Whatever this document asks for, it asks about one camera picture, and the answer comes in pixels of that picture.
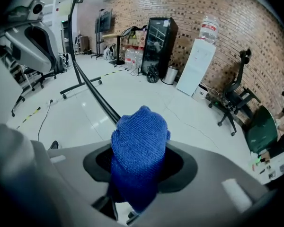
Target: blue knitted cloth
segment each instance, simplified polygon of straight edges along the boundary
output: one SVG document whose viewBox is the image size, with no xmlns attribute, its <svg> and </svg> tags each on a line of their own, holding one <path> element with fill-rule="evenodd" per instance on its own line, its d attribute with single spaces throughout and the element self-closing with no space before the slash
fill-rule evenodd
<svg viewBox="0 0 284 227">
<path fill-rule="evenodd" d="M 111 137 L 111 181 L 133 209 L 141 213 L 158 191 L 166 141 L 170 139 L 161 115 L 142 106 L 124 115 Z"/>
</svg>

